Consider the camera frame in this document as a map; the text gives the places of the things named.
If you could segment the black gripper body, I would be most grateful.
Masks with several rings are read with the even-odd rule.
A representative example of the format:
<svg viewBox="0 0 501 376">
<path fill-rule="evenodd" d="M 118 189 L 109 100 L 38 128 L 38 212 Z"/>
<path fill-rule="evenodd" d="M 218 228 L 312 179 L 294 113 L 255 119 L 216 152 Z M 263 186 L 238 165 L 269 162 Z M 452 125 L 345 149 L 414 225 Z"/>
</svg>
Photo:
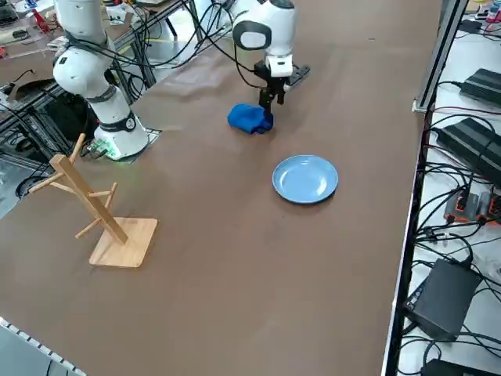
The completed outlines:
<svg viewBox="0 0 501 376">
<path fill-rule="evenodd" d="M 290 75 L 285 77 L 273 77 L 264 60 L 259 60 L 254 65 L 254 75 L 266 82 L 268 87 L 283 87 L 290 83 Z"/>
</svg>

